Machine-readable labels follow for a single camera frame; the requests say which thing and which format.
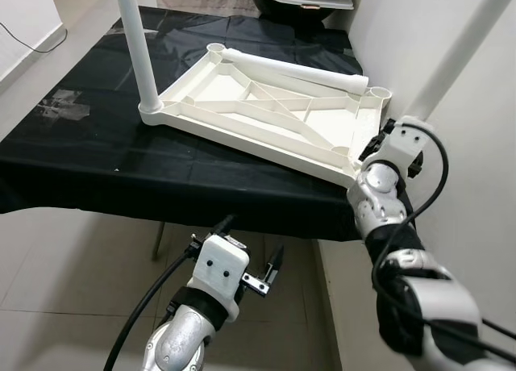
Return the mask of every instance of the table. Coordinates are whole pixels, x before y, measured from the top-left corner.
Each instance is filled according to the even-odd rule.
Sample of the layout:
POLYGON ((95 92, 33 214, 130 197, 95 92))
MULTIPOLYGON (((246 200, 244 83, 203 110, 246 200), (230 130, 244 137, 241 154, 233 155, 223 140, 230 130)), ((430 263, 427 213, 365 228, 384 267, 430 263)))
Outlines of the table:
MULTIPOLYGON (((212 42, 353 74, 343 31, 294 29, 243 16, 140 8, 158 91, 212 42)), ((0 212, 35 206, 302 238, 355 240, 346 190, 269 161, 141 123, 131 58, 118 21, 0 143, 0 212)))

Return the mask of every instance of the white wall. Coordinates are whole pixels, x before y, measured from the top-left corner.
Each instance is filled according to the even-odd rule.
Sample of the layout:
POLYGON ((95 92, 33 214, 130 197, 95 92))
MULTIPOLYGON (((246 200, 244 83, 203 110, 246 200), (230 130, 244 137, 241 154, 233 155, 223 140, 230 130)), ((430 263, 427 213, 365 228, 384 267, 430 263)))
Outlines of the white wall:
MULTIPOLYGON (((53 0, 0 0, 0 21, 33 48, 61 25, 53 0)), ((0 28, 0 81, 29 54, 0 28)))
MULTIPOLYGON (((374 85, 394 92, 401 114, 481 0, 361 0, 348 16, 355 54, 374 85)), ((425 245, 472 292, 485 317, 516 330, 516 1, 497 21, 429 120, 445 143, 447 188, 418 221, 425 245)), ((409 184, 416 206, 440 174, 437 152, 409 184)), ((357 243, 322 242, 337 337, 346 371, 410 369, 376 333, 370 263, 357 243), (366 280, 358 276, 367 276, 366 280)), ((485 338, 515 350, 485 330, 485 338)))

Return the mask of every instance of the tile floor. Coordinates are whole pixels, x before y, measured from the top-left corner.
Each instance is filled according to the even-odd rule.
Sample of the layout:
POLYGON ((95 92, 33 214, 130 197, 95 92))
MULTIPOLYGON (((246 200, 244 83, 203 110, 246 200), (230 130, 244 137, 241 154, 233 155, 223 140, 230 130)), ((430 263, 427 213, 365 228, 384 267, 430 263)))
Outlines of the tile floor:
MULTIPOLYGON (((0 95, 0 139, 119 17, 116 0, 91 0, 77 9, 59 7, 60 1, 69 38, 0 95)), ((102 369, 134 305, 187 237, 203 233, 168 224, 160 258, 152 262, 157 228, 145 220, 53 208, 0 215, 0 369, 102 369)), ((235 237, 251 247, 255 273, 274 246, 285 243, 284 268, 267 298, 246 295, 240 319, 209 347, 206 369, 331 369, 312 244, 238 231, 235 237)), ((139 369, 147 338, 191 268, 181 268, 148 306, 116 369, 139 369)))

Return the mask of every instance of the black bowl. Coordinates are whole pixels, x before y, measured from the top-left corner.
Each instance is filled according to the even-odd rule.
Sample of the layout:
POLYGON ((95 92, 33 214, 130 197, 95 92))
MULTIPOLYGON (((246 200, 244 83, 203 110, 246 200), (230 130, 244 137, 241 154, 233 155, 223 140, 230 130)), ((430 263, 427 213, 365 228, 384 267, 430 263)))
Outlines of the black bowl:
POLYGON ((266 17, 278 23, 303 25, 321 23, 334 10, 285 4, 276 0, 252 0, 256 8, 266 17))

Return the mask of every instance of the white pipe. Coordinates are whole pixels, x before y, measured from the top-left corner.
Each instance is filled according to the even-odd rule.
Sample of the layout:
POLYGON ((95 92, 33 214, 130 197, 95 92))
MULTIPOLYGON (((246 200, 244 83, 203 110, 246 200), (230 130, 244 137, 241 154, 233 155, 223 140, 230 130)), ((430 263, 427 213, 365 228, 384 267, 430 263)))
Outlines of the white pipe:
POLYGON ((437 69, 400 117, 411 115, 422 121, 428 119, 511 1, 482 0, 437 69))
POLYGON ((294 65, 280 60, 245 54, 233 48, 225 48, 222 44, 209 44, 208 48, 212 49, 211 51, 217 52, 225 60, 241 63, 243 65, 260 66, 262 69, 267 69, 274 73, 318 83, 320 85, 335 87, 336 89, 346 90, 353 94, 364 94, 368 86, 368 78, 361 75, 346 75, 294 65))
POLYGON ((119 0, 119 8, 138 84, 140 99, 138 108, 143 113, 156 113, 163 108, 163 102, 158 98, 144 26, 139 16, 138 1, 119 0))

